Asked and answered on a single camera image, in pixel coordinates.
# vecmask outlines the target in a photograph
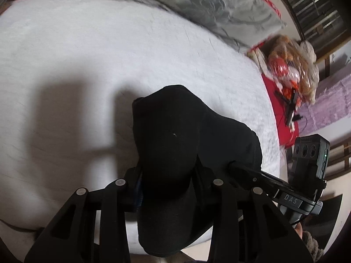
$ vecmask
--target white wall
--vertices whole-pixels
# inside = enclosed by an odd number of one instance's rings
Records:
[[[339,71],[346,64],[351,62],[351,41],[339,48],[336,52],[330,55],[330,75]],[[323,75],[325,69],[324,60],[317,64],[319,72]]]
[[[351,118],[350,116],[342,118],[312,134],[315,133],[327,139],[331,145],[336,144],[351,137]]]

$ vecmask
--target black cable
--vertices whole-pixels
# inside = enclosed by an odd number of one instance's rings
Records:
[[[284,115],[284,114],[281,116],[280,121],[279,121],[279,123],[277,124],[277,128],[279,127],[279,125],[280,125],[281,121],[283,120],[283,117],[285,117],[285,115]]]
[[[313,205],[313,208],[311,211],[313,211],[313,209],[315,208],[315,206],[317,205],[318,200],[315,201],[315,204]],[[294,226],[295,224],[298,224],[299,222],[303,221],[305,218],[308,217],[308,215],[303,215],[299,220],[295,221],[294,223],[292,223],[291,225]]]
[[[305,125],[304,129],[301,132],[303,132],[305,130],[305,128],[307,127],[307,123],[308,123],[307,118],[305,116],[302,116],[302,118],[306,119],[306,125]]]

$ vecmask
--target camera lens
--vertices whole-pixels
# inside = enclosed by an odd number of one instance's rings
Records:
[[[310,152],[311,157],[315,156],[315,151],[316,151],[315,146],[312,146],[311,152]]]
[[[305,157],[305,156],[307,155],[307,150],[308,150],[308,148],[307,148],[307,145],[305,144],[305,145],[302,147],[302,151],[301,151],[301,155],[302,155],[303,157]]]

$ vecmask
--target wall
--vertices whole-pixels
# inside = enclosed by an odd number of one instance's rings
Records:
[[[344,139],[351,137],[351,118],[342,118],[331,125],[317,130],[313,134],[319,134],[327,139],[331,145],[336,144]]]
[[[351,137],[351,118],[342,118],[325,128],[317,130],[315,133],[320,134],[325,139],[329,140],[331,145],[336,144],[346,138]],[[323,195],[338,196],[343,194],[341,207],[336,221],[333,233],[329,239],[329,242],[325,248],[328,250],[331,244],[334,242],[338,234],[340,233],[347,217],[351,212],[351,173],[346,174],[342,177],[330,180],[327,182],[327,187],[324,190]]]
[[[339,48],[333,54],[330,55],[330,75],[339,71],[346,64],[351,62],[351,41]],[[320,72],[320,76],[325,76],[325,63],[324,60],[317,64]]]
[[[287,24],[287,26],[284,29],[282,29],[279,33],[282,35],[287,35],[290,38],[300,40],[299,32],[297,31],[294,21],[292,20],[284,3],[281,0],[271,0],[271,1],[280,11],[282,21],[284,21]]]

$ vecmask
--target black camera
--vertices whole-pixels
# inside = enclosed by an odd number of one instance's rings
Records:
[[[263,171],[250,170],[238,163],[229,164],[229,174],[244,189],[261,187],[276,203],[290,224],[297,224],[309,214],[318,215],[319,200],[326,187],[324,180],[330,143],[320,135],[298,137],[288,183]]]

